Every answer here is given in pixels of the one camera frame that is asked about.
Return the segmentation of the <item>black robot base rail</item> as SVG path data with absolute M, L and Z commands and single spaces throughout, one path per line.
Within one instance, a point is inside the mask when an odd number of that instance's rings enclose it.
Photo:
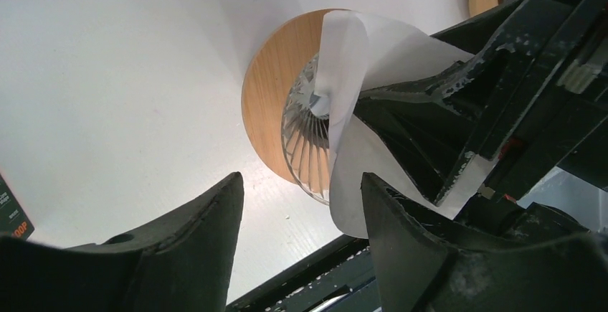
M 369 242 L 342 235 L 229 303 L 227 311 L 380 311 Z

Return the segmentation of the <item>clear glass dripper cone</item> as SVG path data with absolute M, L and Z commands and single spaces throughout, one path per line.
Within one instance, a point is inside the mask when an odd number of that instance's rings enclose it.
M 296 77 L 281 118 L 281 146 L 296 184 L 317 202 L 329 204 L 329 106 L 315 94 L 318 55 Z

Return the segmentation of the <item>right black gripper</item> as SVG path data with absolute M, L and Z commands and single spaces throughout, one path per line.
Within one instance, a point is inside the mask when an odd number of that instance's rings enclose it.
M 607 226 L 607 0 L 510 0 L 434 35 L 472 54 L 362 92 L 356 117 L 423 200 L 441 205 L 477 158 L 489 199 L 545 202 Z

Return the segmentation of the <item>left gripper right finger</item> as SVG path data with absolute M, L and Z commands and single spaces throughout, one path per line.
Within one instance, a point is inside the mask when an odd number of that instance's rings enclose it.
M 605 311 L 607 236 L 561 210 L 473 197 L 448 219 L 361 181 L 383 311 Z

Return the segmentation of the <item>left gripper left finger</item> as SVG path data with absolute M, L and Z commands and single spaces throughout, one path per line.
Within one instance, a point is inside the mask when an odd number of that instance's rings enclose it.
M 1 237 L 3 311 L 223 311 L 244 205 L 239 172 L 102 244 Z

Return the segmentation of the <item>white paper coffee filter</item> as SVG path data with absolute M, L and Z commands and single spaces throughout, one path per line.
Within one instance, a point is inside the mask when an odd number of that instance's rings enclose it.
M 491 169 L 472 157 L 457 183 L 434 203 L 472 126 L 439 106 L 436 98 L 361 100 L 362 92 L 403 83 L 408 92 L 472 54 L 405 22 L 356 11 L 324 16 L 312 102 L 327 115 L 330 183 L 335 225 L 352 237 L 368 235 L 361 178 L 371 172 L 398 192 L 447 218 L 454 218 Z

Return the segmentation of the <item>wooden dripper ring holder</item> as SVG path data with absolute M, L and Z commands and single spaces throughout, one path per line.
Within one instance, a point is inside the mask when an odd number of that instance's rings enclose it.
M 318 53 L 323 17 L 330 11 L 310 11 L 282 23 L 253 55 L 244 75 L 241 110 L 247 137 L 262 162 L 293 184 L 282 152 L 282 112 L 296 77 Z

